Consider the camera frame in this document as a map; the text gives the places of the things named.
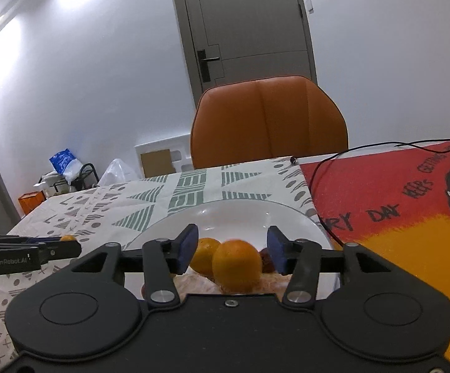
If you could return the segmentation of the peeled pomelo segment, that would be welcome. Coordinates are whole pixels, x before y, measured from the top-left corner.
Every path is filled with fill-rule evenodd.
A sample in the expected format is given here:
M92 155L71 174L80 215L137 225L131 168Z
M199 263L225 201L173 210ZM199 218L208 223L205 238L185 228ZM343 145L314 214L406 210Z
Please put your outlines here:
M291 275L282 275L278 273L262 274L259 284L260 293L274 293L279 298L285 294L291 280Z

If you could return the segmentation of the large orange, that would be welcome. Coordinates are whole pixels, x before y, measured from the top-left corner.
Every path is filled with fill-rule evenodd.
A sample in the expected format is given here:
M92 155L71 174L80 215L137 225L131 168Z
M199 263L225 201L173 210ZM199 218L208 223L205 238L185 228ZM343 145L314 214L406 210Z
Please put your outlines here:
M223 242L212 258L214 281L220 288L233 294L250 293L262 275L262 260L250 243L232 239Z

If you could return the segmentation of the large pomelo segment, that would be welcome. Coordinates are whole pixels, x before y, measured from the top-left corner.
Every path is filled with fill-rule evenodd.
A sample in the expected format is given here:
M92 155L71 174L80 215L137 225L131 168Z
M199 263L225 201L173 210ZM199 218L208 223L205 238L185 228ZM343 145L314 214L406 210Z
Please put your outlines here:
M170 274L170 276L181 302L191 294L220 295L222 293L218 285L200 274Z

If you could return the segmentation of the small tangerine behind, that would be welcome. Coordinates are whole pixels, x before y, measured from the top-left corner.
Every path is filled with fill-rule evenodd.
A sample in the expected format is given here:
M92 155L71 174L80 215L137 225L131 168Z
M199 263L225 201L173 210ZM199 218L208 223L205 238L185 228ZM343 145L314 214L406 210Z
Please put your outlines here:
M73 241L76 241L76 240L77 239L74 236L72 236L72 235L65 235L65 236L62 236L59 239L59 241L61 241L61 242L73 242Z

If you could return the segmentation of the red orange printed mat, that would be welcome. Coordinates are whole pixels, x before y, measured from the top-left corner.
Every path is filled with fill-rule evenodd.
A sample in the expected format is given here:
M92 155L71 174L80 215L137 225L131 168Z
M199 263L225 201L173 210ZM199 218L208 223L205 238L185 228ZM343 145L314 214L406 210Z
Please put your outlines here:
M301 168L338 239L361 242L450 298L450 141L306 158Z

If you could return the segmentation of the black metal rack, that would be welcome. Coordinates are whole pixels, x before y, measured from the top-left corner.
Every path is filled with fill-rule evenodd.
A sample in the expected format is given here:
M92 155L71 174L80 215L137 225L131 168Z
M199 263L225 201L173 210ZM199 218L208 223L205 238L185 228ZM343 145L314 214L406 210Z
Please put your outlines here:
M39 181L33 185L36 190L42 191L46 198L60 196L72 192L90 190L95 188L100 178L92 163L84 164L78 176L70 183L63 175L51 171L42 175Z

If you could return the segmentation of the white ceramic plate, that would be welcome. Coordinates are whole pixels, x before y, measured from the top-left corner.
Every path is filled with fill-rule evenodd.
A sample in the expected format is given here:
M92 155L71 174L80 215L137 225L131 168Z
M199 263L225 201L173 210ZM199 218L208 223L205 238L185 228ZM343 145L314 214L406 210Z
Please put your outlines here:
M188 224L194 223L199 237L211 237L220 242L242 239L261 250L266 247L267 230L279 229L291 240L305 238L324 249L333 246L315 221L286 205L266 200L218 200L190 207L167 216L141 233L127 246L142 247L156 238L174 239Z

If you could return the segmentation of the white plastic bag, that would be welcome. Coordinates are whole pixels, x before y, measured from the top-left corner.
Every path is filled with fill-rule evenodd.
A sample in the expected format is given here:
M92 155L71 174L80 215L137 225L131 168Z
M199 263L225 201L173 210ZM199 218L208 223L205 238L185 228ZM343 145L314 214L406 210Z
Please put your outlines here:
M125 184L139 179L139 175L131 166L120 158L115 158L99 179L98 186L103 187L112 184Z

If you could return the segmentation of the blue white bag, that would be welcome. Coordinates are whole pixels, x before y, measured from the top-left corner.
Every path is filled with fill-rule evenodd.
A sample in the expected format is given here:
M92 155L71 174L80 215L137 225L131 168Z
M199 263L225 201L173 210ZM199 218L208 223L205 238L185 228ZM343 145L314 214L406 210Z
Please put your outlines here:
M49 161L55 172L62 175L68 184L71 184L80 175L83 167L82 162L69 149L57 152Z

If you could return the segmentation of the small wall switch by door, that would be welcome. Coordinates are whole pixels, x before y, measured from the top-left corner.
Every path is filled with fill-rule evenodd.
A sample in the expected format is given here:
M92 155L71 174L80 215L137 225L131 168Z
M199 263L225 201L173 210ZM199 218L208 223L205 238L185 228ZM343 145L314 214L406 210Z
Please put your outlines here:
M312 14L314 12L312 0L305 0L305 6L306 6L306 10L308 11L309 14Z

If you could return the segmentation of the patterned white tablecloth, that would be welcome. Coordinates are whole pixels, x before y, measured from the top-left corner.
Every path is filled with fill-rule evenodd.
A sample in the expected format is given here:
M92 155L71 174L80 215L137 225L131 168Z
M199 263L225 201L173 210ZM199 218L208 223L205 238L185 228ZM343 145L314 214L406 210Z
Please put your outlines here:
M328 238L300 166L290 158L236 163L56 196L25 216L11 235L72 235L89 253L106 242L127 248L167 216L218 200L266 200L315 221Z

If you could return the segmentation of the small orange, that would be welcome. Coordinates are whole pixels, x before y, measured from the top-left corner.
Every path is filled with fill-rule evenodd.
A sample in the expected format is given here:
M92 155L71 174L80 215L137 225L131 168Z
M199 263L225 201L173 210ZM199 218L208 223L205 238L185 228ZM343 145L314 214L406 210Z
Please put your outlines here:
M200 238L198 247L189 264L192 270L208 279L213 279L212 259L220 242L211 237Z

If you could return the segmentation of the orange leather chair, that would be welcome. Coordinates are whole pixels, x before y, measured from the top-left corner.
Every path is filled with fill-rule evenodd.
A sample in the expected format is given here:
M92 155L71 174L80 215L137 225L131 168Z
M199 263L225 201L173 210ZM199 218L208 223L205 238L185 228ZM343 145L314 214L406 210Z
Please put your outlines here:
M349 146L335 102L302 76L232 83L203 93L190 133L194 168L303 158Z

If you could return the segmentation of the white foam packaging with cardboard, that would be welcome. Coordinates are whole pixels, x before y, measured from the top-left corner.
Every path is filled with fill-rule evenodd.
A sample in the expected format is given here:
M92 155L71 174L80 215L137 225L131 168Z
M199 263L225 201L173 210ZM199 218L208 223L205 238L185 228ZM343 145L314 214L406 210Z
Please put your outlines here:
M194 169L189 134L135 146L143 178L152 178Z

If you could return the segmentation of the grey door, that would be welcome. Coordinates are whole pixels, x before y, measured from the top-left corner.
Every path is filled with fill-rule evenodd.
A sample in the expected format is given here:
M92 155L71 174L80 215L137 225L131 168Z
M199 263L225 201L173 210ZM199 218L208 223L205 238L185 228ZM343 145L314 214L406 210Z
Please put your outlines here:
M300 75L316 81L303 0L174 0L191 91L199 100L216 86ZM203 83L197 51L210 62Z

